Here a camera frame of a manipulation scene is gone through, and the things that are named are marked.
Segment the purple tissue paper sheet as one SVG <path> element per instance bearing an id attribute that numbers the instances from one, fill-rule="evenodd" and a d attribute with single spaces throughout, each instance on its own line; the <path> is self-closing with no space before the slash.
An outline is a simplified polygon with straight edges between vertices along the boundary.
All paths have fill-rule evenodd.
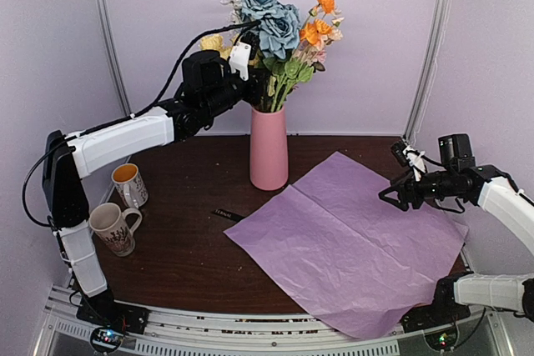
<path id="1" fill-rule="evenodd" d="M 306 313 L 358 339 L 430 303 L 468 229 L 424 205 L 379 199 L 388 182 L 341 153 L 226 231 Z"/>

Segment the cream yellow flower stem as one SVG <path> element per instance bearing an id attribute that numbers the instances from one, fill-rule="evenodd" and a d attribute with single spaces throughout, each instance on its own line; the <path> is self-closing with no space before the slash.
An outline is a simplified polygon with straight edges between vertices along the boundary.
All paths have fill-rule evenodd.
<path id="1" fill-rule="evenodd" d="M 201 50 L 217 51 L 222 59 L 228 60 L 232 51 L 232 45 L 225 41 L 223 35 L 216 33 L 204 36 L 200 39 L 199 48 Z"/>

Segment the black ribbon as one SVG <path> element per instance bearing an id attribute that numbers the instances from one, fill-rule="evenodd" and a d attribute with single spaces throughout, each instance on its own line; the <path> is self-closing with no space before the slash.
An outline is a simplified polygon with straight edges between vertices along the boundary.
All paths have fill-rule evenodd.
<path id="1" fill-rule="evenodd" d="M 230 221 L 233 221 L 235 223 L 238 223 L 238 222 L 240 222 L 241 220 L 244 219 L 244 216 L 239 215 L 239 214 L 234 213 L 234 212 L 230 212 L 230 211 L 222 209 L 222 208 L 215 209 L 214 211 L 212 211 L 212 214 L 216 215 L 216 216 L 219 216 L 221 218 L 226 218 L 226 219 L 228 219 Z"/>

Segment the blue hydrangea flower stem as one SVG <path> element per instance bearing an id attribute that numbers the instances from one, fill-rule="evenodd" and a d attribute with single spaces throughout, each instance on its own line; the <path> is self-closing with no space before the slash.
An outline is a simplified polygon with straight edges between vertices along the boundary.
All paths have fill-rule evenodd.
<path id="1" fill-rule="evenodd" d="M 278 112 L 302 68 L 293 58 L 300 45 L 299 11 L 279 0 L 241 0 L 239 17 L 245 23 L 259 22 L 244 35 L 252 41 L 249 65 L 259 79 L 259 101 L 254 107 L 262 113 Z"/>

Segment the orange flower stem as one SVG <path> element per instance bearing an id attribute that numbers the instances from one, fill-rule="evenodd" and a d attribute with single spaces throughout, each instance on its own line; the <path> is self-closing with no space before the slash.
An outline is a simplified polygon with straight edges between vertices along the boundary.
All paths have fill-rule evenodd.
<path id="1" fill-rule="evenodd" d="M 328 46 L 342 39 L 342 21 L 335 0 L 316 0 L 299 31 L 298 47 L 285 61 L 274 61 L 270 69 L 269 113 L 280 111 L 300 83 L 309 82 L 317 71 L 324 70 L 322 57 Z"/>

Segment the peach poppy flower stem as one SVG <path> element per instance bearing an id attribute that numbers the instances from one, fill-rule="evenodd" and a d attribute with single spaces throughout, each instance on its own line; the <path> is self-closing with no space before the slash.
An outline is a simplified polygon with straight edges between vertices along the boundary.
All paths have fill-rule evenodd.
<path id="1" fill-rule="evenodd" d="M 343 34 L 339 29 L 342 21 L 343 18 L 335 18 L 330 22 L 315 18 L 312 22 L 305 22 L 304 26 L 300 29 L 300 44 L 297 48 L 302 45 L 311 45 L 319 50 L 324 48 L 327 52 L 327 48 L 331 44 L 339 42 L 343 38 Z M 292 59 L 293 53 L 284 65 L 281 98 L 278 101 L 276 111 L 279 111 L 284 106 L 289 94 L 301 83 L 296 80 L 298 67 L 296 61 Z"/>

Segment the pink rose flower stem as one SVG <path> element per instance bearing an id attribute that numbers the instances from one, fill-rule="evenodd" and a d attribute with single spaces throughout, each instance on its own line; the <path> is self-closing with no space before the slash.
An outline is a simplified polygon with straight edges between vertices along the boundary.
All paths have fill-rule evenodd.
<path id="1" fill-rule="evenodd" d="M 296 80 L 301 83 L 309 82 L 317 72 L 325 71 L 326 51 L 315 46 L 302 45 L 295 50 L 292 59 L 297 63 Z"/>

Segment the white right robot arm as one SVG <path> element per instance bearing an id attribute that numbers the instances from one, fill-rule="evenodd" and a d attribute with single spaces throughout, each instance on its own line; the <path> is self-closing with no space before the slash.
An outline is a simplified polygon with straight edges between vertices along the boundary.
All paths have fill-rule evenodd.
<path id="1" fill-rule="evenodd" d="M 470 203 L 496 218 L 527 248 L 533 250 L 533 201 L 525 195 L 509 173 L 487 164 L 478 165 L 465 133 L 438 139 L 440 161 L 431 172 L 424 152 L 406 140 L 394 143 L 390 150 L 407 170 L 392 179 L 379 193 L 380 200 L 401 211 L 418 209 L 430 201 L 453 198 L 457 214 Z M 514 313 L 518 318 L 533 319 L 533 276 L 452 274 L 436 284 L 434 299 L 428 305 L 433 323 L 446 323 L 462 306 L 479 305 Z"/>

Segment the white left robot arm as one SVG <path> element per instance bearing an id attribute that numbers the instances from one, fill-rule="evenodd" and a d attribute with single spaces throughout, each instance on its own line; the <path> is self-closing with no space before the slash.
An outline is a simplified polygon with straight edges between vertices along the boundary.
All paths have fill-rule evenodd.
<path id="1" fill-rule="evenodd" d="M 102 294 L 108 292 L 108 283 L 89 233 L 83 178 L 135 153 L 191 138 L 240 101 L 258 101 L 259 74 L 249 66 L 258 49 L 258 36 L 245 33 L 228 59 L 215 50 L 193 53 L 182 62 L 183 82 L 173 97 L 137 117 L 69 135 L 48 135 L 42 178 L 48 221 L 78 287 L 90 298 L 88 313 L 101 325 L 115 324 L 120 309 Z"/>

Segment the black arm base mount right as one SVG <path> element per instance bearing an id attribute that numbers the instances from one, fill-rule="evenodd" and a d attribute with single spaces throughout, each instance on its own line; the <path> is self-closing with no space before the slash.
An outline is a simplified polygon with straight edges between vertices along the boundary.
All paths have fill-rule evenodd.
<path id="1" fill-rule="evenodd" d="M 468 306 L 455 302 L 454 282 L 442 278 L 436 284 L 434 298 L 429 305 L 417 306 L 405 313 L 400 320 L 404 333 L 452 324 L 469 318 Z"/>

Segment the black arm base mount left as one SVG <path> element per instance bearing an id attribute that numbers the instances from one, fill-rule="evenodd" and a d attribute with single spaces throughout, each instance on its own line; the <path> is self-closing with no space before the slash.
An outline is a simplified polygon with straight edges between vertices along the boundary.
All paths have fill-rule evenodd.
<path id="1" fill-rule="evenodd" d="M 114 300 L 90 298 L 81 301 L 76 317 L 98 326 L 112 328 L 120 333 L 143 334 L 149 320 L 149 310 L 117 303 Z"/>

